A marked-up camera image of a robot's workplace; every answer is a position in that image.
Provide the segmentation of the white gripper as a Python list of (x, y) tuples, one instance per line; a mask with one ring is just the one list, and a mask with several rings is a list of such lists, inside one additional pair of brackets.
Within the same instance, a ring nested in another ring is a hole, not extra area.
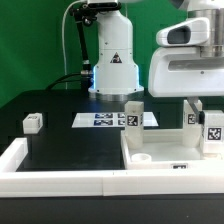
[(156, 35), (159, 48), (149, 69), (148, 91), (154, 97), (188, 97), (187, 101), (203, 124), (199, 96), (224, 95), (224, 56), (205, 57), (202, 45), (209, 40), (210, 21), (191, 18), (164, 28)]

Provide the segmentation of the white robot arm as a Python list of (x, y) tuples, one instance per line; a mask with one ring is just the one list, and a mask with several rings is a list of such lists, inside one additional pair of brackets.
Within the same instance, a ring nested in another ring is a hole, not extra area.
[[(129, 0), (87, 0), (98, 13), (99, 60), (89, 92), (106, 100), (141, 92), (133, 61), (133, 30), (119, 6)], [(160, 30), (152, 55), (148, 91), (154, 97), (185, 97), (195, 114), (200, 96), (224, 95), (224, 0), (169, 0), (187, 19)]]

